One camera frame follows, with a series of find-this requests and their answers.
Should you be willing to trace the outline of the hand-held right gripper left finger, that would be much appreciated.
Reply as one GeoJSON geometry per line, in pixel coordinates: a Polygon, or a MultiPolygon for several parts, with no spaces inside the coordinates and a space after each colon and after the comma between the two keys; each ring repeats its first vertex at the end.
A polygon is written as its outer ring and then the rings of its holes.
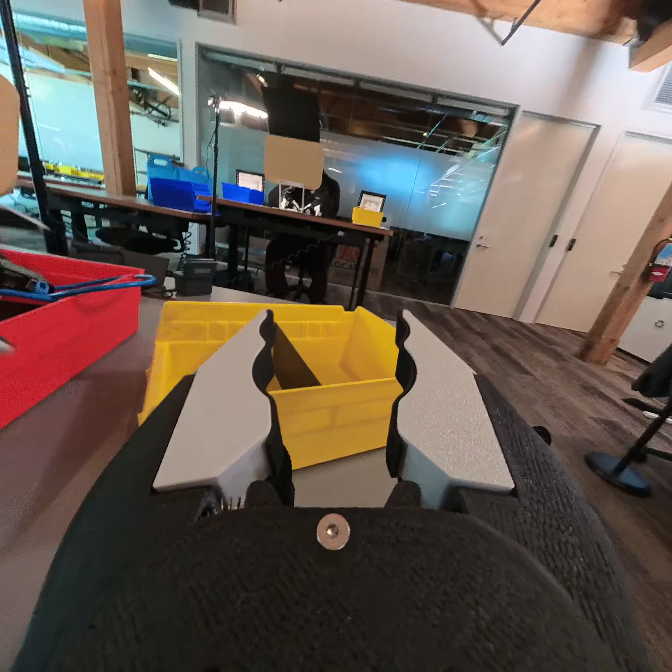
{"type": "Polygon", "coordinates": [[[293,506],[292,462],[267,392],[275,370],[273,311],[263,309],[200,365],[153,481],[156,492],[210,487],[245,504],[248,487],[270,483],[293,506]]]}

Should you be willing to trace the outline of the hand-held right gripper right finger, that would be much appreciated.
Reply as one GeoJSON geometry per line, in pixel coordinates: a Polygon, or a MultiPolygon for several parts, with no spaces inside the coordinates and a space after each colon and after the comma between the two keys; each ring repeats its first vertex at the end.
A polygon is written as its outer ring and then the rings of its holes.
{"type": "Polygon", "coordinates": [[[509,496],[515,484],[474,370],[408,309],[397,317],[386,466],[419,505],[448,509],[458,492],[509,496]]]}

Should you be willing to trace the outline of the yellow plastic bin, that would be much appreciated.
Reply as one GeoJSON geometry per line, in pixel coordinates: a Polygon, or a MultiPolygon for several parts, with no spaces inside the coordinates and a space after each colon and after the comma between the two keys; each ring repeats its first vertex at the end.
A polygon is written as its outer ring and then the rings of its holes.
{"type": "Polygon", "coordinates": [[[384,447],[392,404],[402,391],[395,376],[399,349],[395,328],[362,307],[166,302],[138,424],[265,308],[319,383],[285,389],[274,378],[267,387],[293,469],[384,447]]]}

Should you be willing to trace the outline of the red plastic bin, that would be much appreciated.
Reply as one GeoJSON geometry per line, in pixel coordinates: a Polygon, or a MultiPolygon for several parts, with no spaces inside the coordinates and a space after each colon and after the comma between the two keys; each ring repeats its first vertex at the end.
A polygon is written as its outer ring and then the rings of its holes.
{"type": "Polygon", "coordinates": [[[141,290],[156,279],[144,270],[2,247],[10,262],[37,273],[53,301],[2,296],[25,310],[1,320],[1,428],[131,337],[139,327],[141,290]]]}

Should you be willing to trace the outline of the dark grey battery charger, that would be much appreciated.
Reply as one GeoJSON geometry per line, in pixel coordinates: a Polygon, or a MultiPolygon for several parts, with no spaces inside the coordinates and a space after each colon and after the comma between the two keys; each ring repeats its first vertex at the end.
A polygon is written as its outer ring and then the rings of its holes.
{"type": "Polygon", "coordinates": [[[216,275],[216,260],[185,257],[173,272],[175,293],[181,297],[210,296],[216,275]]]}

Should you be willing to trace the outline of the black stand with round base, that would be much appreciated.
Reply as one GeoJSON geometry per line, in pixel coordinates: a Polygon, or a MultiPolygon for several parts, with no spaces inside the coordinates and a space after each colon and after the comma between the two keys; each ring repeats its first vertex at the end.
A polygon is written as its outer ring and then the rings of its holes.
{"type": "Polygon", "coordinates": [[[665,452],[649,449],[651,439],[658,433],[668,419],[671,418],[671,399],[653,418],[650,425],[630,446],[621,457],[600,451],[589,451],[584,455],[586,466],[600,479],[628,493],[634,497],[647,498],[652,494],[651,485],[647,477],[632,465],[639,458],[644,458],[649,452],[671,461],[671,455],[665,452]]]}

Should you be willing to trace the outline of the white recycling bin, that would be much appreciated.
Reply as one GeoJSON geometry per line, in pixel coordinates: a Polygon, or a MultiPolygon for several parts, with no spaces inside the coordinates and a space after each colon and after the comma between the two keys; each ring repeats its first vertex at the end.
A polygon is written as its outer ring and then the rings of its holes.
{"type": "Polygon", "coordinates": [[[671,298],[646,297],[624,332],[618,349],[653,362],[671,344],[671,298]]]}

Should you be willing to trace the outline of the white door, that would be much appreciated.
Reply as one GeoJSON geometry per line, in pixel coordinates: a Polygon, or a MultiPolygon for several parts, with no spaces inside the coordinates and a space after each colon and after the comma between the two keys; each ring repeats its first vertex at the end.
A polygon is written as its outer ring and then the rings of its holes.
{"type": "Polygon", "coordinates": [[[671,183],[671,139],[626,133],[568,241],[535,318],[588,332],[671,183]]]}
{"type": "Polygon", "coordinates": [[[520,112],[465,259],[453,307],[516,317],[599,126],[520,112]]]}

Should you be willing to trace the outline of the blue plastic bin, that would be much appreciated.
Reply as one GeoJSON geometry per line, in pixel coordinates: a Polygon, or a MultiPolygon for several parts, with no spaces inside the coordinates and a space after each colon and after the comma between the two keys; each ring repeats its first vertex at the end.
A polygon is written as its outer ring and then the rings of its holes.
{"type": "Polygon", "coordinates": [[[224,200],[239,202],[244,204],[254,204],[263,206],[265,202],[264,191],[252,189],[244,186],[239,186],[235,183],[221,183],[222,198],[224,200]]]}

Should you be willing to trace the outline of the stack of blue bins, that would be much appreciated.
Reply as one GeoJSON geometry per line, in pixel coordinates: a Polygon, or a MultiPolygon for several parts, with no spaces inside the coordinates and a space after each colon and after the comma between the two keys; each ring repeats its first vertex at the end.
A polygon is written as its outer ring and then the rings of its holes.
{"type": "Polygon", "coordinates": [[[151,177],[148,179],[149,200],[155,206],[196,214],[210,214],[212,192],[207,183],[151,177]]]}

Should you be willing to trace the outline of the long brown desk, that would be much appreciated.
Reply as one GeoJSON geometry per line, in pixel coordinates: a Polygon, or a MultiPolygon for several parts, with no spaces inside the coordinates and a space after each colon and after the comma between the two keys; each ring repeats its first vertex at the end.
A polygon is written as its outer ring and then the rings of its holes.
{"type": "Polygon", "coordinates": [[[189,253],[192,243],[198,254],[200,230],[209,232],[207,214],[108,195],[99,188],[47,180],[40,194],[49,217],[42,235],[46,251],[60,256],[69,254],[72,243],[90,244],[88,220],[97,224],[97,242],[148,256],[189,253]]]}

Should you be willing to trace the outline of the glass office partition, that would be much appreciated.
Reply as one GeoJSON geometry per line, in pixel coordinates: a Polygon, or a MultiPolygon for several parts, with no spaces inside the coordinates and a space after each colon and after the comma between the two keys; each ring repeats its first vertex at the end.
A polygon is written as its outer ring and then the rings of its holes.
{"type": "Polygon", "coordinates": [[[265,174],[263,86],[292,86],[321,108],[324,172],[349,219],[362,190],[386,195],[392,236],[376,245],[371,292],[449,303],[508,138],[513,109],[360,74],[197,46],[201,156],[212,167],[222,96],[219,180],[265,174]]]}

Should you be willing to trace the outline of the blue tote bag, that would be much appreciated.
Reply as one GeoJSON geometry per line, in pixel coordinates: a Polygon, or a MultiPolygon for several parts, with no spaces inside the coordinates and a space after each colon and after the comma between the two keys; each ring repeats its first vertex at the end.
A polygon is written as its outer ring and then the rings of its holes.
{"type": "Polygon", "coordinates": [[[194,185],[196,195],[212,195],[212,178],[206,167],[195,167],[187,169],[182,163],[176,161],[173,156],[160,153],[149,153],[147,155],[147,197],[154,202],[152,194],[151,179],[167,179],[176,181],[186,181],[194,185]]]}

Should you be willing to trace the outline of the black light stand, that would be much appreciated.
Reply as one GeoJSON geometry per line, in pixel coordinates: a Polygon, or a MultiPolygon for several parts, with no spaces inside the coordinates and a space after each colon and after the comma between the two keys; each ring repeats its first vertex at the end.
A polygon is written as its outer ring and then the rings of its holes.
{"type": "MultiPolygon", "coordinates": [[[[218,168],[219,168],[219,132],[221,127],[221,113],[223,111],[224,99],[222,96],[214,96],[208,101],[208,105],[214,111],[214,132],[213,132],[213,171],[212,171],[212,197],[211,214],[208,228],[208,255],[215,259],[216,256],[216,229],[218,222],[218,168]]],[[[226,287],[235,289],[238,272],[238,230],[235,226],[229,225],[229,234],[226,253],[226,287]]]]}

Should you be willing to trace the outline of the row of yellow bins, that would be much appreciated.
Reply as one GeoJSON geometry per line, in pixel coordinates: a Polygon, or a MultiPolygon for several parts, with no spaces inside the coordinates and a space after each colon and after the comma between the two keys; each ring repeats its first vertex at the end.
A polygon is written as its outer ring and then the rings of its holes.
{"type": "Polygon", "coordinates": [[[78,179],[78,180],[89,180],[89,181],[104,181],[104,174],[100,171],[94,171],[91,169],[79,168],[73,165],[63,164],[63,163],[50,163],[43,162],[45,171],[49,175],[60,175],[64,179],[78,179]]]}

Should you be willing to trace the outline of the black screen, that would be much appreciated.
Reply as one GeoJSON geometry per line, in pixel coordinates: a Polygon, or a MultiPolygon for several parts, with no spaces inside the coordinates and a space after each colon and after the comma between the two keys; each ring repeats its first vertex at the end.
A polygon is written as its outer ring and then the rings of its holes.
{"type": "Polygon", "coordinates": [[[321,108],[315,96],[292,86],[263,86],[270,135],[320,143],[321,108]]]}

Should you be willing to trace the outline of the black tripod pole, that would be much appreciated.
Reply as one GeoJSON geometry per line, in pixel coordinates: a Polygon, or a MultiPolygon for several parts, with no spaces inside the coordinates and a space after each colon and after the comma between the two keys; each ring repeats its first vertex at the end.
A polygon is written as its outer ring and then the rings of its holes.
{"type": "Polygon", "coordinates": [[[38,204],[40,220],[46,226],[46,231],[44,233],[46,249],[47,252],[51,254],[66,257],[69,255],[69,247],[64,224],[61,216],[57,216],[55,219],[52,217],[53,213],[48,203],[46,183],[44,180],[44,167],[38,152],[36,133],[29,106],[28,89],[23,75],[20,45],[13,21],[12,5],[10,1],[1,1],[1,21],[13,80],[19,95],[21,125],[26,149],[28,151],[28,162],[33,189],[38,204]]]}

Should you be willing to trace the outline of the wooden post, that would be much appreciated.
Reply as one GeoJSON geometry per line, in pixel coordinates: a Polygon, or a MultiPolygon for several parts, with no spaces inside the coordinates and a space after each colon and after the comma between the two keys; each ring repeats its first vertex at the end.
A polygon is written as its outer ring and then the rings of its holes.
{"type": "Polygon", "coordinates": [[[136,195],[136,175],[120,1],[84,1],[105,189],[136,195]]]}
{"type": "Polygon", "coordinates": [[[605,365],[620,344],[654,281],[662,276],[651,270],[660,252],[671,243],[671,187],[659,206],[616,282],[576,357],[588,364],[605,365]]]}

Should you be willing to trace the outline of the brown desk with black frame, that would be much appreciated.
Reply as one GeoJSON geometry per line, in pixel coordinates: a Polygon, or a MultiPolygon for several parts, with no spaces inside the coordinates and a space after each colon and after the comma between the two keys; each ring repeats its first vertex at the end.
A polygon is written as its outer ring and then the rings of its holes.
{"type": "Polygon", "coordinates": [[[357,247],[360,253],[356,277],[352,285],[348,310],[364,304],[368,277],[376,243],[392,235],[384,227],[357,226],[349,221],[319,218],[293,210],[269,208],[254,204],[218,200],[217,228],[234,226],[238,230],[259,230],[286,233],[314,240],[326,240],[333,245],[357,247]]]}

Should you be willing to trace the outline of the wall air vent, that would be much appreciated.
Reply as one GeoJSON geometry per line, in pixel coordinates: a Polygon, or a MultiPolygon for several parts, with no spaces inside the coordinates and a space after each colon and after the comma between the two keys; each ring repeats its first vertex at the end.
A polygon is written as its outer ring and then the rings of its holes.
{"type": "Polygon", "coordinates": [[[671,113],[671,63],[663,67],[651,97],[650,107],[659,112],[671,113]]]}

